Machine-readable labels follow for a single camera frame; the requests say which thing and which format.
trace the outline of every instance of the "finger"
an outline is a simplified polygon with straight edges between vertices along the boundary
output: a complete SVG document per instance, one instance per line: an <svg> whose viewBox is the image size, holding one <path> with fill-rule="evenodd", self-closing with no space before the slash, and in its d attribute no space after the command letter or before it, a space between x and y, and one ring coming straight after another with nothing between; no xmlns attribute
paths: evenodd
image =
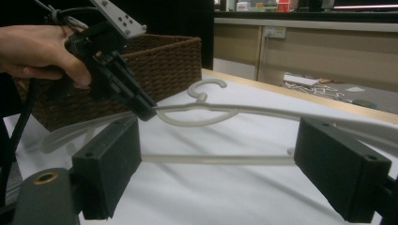
<svg viewBox="0 0 398 225"><path fill-rule="evenodd" d="M63 68L75 82L84 86L88 86L91 83L90 73L84 63L66 49L60 50L56 54L52 54L52 56L53 58L50 60L53 61L53 64Z"/></svg>
<svg viewBox="0 0 398 225"><path fill-rule="evenodd" d="M25 67L23 69L24 77L47 79L47 80L58 80L64 72L59 67Z"/></svg>

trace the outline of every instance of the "black cable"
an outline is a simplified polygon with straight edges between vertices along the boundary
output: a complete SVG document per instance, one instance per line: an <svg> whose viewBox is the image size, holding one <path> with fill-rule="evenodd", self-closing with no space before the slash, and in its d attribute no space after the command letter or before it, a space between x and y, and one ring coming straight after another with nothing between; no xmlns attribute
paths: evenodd
<svg viewBox="0 0 398 225"><path fill-rule="evenodd" d="M76 7L76 8L60 10L58 12L58 16L66 17L66 16L82 14L82 13L99 13L100 14L100 11L96 7Z"/></svg>
<svg viewBox="0 0 398 225"><path fill-rule="evenodd" d="M27 124L29 116L33 110L33 106L35 105L35 100L38 95L38 80L31 78L29 82L29 91L26 95L26 100L23 105L23 111L21 112L20 117L18 118L18 122L15 125L14 130L12 131L12 135L10 138L10 145L8 149L8 155L15 155L15 151L17 150L18 143L23 135L23 130ZM2 170L0 172L0 207L6 205L6 193L7 193L7 183L9 179L9 174L11 172L12 162L11 160L4 163Z"/></svg>

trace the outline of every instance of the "black block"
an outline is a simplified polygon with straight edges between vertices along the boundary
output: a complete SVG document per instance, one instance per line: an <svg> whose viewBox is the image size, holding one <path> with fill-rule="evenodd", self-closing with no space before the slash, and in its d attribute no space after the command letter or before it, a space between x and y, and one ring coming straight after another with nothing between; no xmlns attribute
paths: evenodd
<svg viewBox="0 0 398 225"><path fill-rule="evenodd" d="M72 158L82 191L85 219L114 215L123 192L141 163L136 116L113 122Z"/></svg>
<svg viewBox="0 0 398 225"><path fill-rule="evenodd" d="M294 159L345 220L372 221L372 198L388 178L390 160L340 129L306 118Z"/></svg>

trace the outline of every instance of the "cable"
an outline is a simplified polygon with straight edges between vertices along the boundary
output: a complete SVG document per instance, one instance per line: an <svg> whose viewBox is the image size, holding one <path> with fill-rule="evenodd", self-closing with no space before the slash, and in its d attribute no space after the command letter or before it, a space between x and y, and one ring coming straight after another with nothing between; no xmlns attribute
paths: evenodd
<svg viewBox="0 0 398 225"><path fill-rule="evenodd" d="M26 95L23 111L21 112L21 115L18 118L18 122L15 125L14 130L12 131L11 138L9 139L10 140L8 146L9 149L5 149L6 151L9 151L9 155L15 155L18 143L20 142L20 139L23 135L23 130L33 110L33 106L35 105L35 100L37 95L38 95L38 80L32 78L30 79L29 82L29 91ZM11 172L11 167L12 167L12 162L8 160L5 162L0 172L0 207L6 205L7 183L9 179L9 174Z"/></svg>

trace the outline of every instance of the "hanger hook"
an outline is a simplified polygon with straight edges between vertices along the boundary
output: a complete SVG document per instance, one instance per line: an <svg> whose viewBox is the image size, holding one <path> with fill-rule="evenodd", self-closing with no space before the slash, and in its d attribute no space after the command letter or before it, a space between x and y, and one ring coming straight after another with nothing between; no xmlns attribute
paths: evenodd
<svg viewBox="0 0 398 225"><path fill-rule="evenodd" d="M196 98L196 102L206 102L207 99L207 94L206 92L201 92L201 93L197 93L195 91L195 89L198 86L201 86L203 84L208 84L208 83L215 83L218 84L219 87L221 88L225 88L227 86L226 82L220 79L206 79L206 80L202 80L200 82L196 82L194 84L192 84L190 86L190 88L188 88L188 95L192 98Z"/></svg>

